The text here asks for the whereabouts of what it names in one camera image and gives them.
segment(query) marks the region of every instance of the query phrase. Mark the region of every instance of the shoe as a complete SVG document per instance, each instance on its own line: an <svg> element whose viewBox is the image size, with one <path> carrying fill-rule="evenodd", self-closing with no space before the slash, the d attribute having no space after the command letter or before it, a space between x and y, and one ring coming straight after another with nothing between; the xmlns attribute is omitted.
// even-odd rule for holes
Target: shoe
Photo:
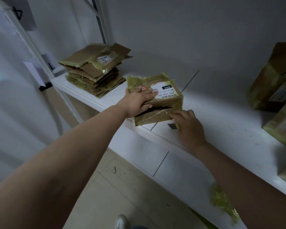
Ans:
<svg viewBox="0 0 286 229"><path fill-rule="evenodd" d="M119 215L116 219L115 229L129 229L129 222L125 215Z"/></svg>

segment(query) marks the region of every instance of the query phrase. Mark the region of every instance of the right hand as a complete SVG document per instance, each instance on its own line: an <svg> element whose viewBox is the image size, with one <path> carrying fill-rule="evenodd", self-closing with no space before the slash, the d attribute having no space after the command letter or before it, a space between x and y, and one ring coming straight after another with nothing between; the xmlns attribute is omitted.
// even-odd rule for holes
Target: right hand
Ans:
<svg viewBox="0 0 286 229"><path fill-rule="evenodd" d="M175 111L170 117L179 123L181 130L179 131L179 140L186 149L196 156L198 147L208 144L204 136L202 124L195 117L193 110Z"/></svg>

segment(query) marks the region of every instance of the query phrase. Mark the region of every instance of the left hand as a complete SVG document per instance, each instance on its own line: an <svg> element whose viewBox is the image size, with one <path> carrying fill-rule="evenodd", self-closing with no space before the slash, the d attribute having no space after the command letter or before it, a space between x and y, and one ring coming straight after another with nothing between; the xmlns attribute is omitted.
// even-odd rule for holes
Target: left hand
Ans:
<svg viewBox="0 0 286 229"><path fill-rule="evenodd" d="M142 87L136 88L135 92L130 93L127 88L125 96L116 104L122 107L127 112L127 118L139 115L151 108L152 105L144 104L144 102L151 100L158 94L158 91L153 92L153 89L142 90Z"/></svg>

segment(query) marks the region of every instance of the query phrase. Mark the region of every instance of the barcode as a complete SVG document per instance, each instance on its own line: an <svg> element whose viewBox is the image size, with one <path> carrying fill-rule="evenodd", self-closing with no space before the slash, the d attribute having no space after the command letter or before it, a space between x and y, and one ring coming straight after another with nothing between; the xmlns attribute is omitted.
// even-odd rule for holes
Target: barcode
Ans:
<svg viewBox="0 0 286 229"><path fill-rule="evenodd" d="M168 96L161 96L161 99L168 98L168 97L173 97L173 96L177 96L177 94L168 95Z"/></svg>

